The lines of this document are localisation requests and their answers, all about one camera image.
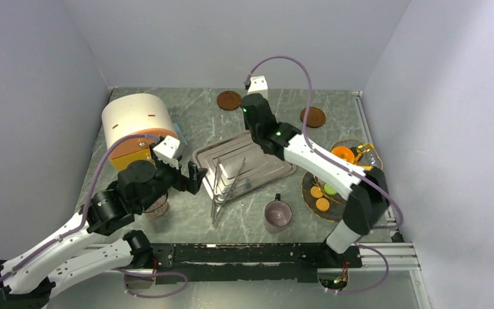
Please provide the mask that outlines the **metal tongs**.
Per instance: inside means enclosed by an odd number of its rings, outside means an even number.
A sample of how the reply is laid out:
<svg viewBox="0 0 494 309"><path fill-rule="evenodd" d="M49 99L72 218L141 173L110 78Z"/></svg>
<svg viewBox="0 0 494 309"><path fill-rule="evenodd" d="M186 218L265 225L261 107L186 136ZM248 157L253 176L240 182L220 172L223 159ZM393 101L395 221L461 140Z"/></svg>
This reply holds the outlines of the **metal tongs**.
<svg viewBox="0 0 494 309"><path fill-rule="evenodd" d="M213 225L217 223L220 212L229 200L245 162L246 158L243 157L239 161L236 160L230 165L225 165L220 157L217 158L212 188L211 221Z"/></svg>

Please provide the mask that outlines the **orange biscuit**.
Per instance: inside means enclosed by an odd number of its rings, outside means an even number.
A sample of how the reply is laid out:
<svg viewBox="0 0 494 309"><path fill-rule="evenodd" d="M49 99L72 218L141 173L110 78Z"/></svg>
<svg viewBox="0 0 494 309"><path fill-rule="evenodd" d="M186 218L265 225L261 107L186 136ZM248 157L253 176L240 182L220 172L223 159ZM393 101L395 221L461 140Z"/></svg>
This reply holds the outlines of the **orange biscuit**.
<svg viewBox="0 0 494 309"><path fill-rule="evenodd" d="M319 198L316 201L316 208L321 212L327 212L330 206L330 202L326 198Z"/></svg>
<svg viewBox="0 0 494 309"><path fill-rule="evenodd" d="M319 199L324 196L324 193L321 188L313 186L312 188L310 188L310 195L315 199Z"/></svg>

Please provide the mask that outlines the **orange biscuit front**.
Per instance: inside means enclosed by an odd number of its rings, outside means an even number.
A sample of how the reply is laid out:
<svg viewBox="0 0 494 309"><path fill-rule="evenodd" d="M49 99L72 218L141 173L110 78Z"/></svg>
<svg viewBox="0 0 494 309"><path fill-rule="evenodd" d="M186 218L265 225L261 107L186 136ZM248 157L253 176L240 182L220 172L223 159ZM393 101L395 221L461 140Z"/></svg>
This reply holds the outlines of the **orange biscuit front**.
<svg viewBox="0 0 494 309"><path fill-rule="evenodd" d="M316 208L321 212L327 212L330 206L330 202L326 198L319 198L316 201Z"/></svg>

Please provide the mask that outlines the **orange donut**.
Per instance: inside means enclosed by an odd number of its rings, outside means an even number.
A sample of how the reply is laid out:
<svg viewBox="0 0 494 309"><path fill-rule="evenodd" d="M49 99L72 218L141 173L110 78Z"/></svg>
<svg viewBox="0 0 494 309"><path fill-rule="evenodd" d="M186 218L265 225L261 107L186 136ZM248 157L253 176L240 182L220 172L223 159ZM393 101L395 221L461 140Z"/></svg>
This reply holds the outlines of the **orange donut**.
<svg viewBox="0 0 494 309"><path fill-rule="evenodd" d="M353 153L353 151L343 145L336 146L332 148L331 153L335 155L336 157L353 164L355 162L356 155Z"/></svg>

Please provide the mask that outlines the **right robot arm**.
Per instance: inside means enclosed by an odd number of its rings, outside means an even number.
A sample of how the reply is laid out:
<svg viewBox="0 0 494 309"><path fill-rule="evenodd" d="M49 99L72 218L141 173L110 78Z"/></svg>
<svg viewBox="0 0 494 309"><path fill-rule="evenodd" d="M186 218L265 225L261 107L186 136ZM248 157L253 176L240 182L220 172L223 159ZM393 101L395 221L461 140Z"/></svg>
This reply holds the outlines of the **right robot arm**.
<svg viewBox="0 0 494 309"><path fill-rule="evenodd" d="M391 199L384 172L377 167L368 171L350 164L314 143L299 128L277 121L268 100L260 93L243 97L241 109L246 129L265 154L305 169L345 200L342 219L325 238L326 246L321 250L326 265L338 266L346 250L375 229L389 208Z"/></svg>

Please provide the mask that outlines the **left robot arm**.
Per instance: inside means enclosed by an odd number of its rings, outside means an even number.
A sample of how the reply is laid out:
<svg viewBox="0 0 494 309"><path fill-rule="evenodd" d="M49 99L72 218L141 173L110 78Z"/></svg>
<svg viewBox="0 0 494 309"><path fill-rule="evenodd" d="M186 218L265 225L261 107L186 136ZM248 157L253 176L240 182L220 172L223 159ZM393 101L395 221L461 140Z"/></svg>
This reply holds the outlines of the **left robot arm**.
<svg viewBox="0 0 494 309"><path fill-rule="evenodd" d="M189 162L188 172L185 176L180 166L162 161L131 163L37 247L0 260L0 308L44 308L67 288L102 272L147 266L153 249L140 230L87 254L80 251L134 222L171 188L196 194L207 169Z"/></svg>

